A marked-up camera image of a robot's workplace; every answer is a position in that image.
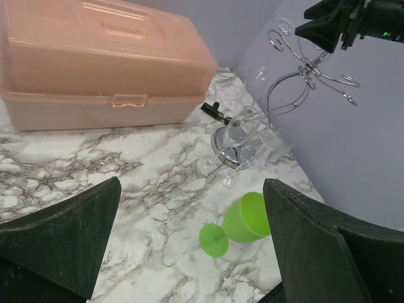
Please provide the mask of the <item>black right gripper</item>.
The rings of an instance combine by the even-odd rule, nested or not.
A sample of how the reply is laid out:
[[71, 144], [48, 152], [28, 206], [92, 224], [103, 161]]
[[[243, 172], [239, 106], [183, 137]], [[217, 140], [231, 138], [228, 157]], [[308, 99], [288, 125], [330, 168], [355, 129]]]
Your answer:
[[[341, 34], [341, 20], [347, 15], [346, 1], [324, 0], [304, 11], [309, 22], [295, 34], [334, 53]], [[373, 37], [403, 43], [403, 1], [359, 1], [343, 30], [341, 49], [347, 50], [356, 37]]]

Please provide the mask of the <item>wide clear wine glass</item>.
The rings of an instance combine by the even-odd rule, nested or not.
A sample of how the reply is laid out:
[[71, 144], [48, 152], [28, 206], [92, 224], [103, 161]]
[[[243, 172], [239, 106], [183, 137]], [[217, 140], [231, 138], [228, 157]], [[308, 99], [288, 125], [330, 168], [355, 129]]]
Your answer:
[[223, 170], [219, 174], [220, 182], [225, 187], [235, 189], [239, 185], [239, 172], [241, 168], [250, 169], [264, 164], [263, 156], [266, 153], [266, 147], [260, 138], [260, 132], [262, 131], [263, 130], [256, 133], [241, 146], [239, 150], [241, 164], [234, 170]]

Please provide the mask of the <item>tall clear wine glass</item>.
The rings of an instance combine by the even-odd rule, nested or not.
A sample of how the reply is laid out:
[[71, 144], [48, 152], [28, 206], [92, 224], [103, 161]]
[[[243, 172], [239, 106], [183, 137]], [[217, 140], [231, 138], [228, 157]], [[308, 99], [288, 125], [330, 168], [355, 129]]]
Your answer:
[[228, 148], [235, 148], [247, 142], [264, 121], [264, 114], [258, 109], [247, 106], [236, 114], [226, 125], [223, 143], [214, 155], [201, 158], [196, 162], [198, 174], [207, 177], [217, 169], [216, 158]]

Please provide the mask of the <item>clear stemmed wine glass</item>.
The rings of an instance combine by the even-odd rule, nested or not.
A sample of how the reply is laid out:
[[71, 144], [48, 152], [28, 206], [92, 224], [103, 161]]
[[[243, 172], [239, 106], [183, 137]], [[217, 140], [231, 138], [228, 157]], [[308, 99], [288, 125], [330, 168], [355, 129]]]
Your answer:
[[[273, 31], [280, 32], [286, 37], [294, 34], [295, 26], [288, 19], [273, 17], [272, 21], [275, 24], [272, 28]], [[263, 98], [264, 89], [271, 78], [269, 68], [271, 56], [272, 54], [267, 55], [265, 61], [251, 68], [246, 76], [244, 88], [250, 94], [253, 105]]]

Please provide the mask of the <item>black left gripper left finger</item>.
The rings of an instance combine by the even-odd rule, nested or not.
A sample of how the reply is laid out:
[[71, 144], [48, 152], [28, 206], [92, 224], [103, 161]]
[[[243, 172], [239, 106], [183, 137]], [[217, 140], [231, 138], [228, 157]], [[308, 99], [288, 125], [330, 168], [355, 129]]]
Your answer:
[[121, 197], [111, 177], [1, 224], [1, 302], [92, 298]]

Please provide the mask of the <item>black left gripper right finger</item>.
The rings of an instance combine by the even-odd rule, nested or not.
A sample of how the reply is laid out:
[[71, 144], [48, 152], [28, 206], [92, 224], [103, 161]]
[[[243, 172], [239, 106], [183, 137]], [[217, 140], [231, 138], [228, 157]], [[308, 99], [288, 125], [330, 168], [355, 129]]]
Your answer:
[[320, 203], [278, 179], [264, 202], [280, 283], [264, 302], [402, 302], [403, 232]]

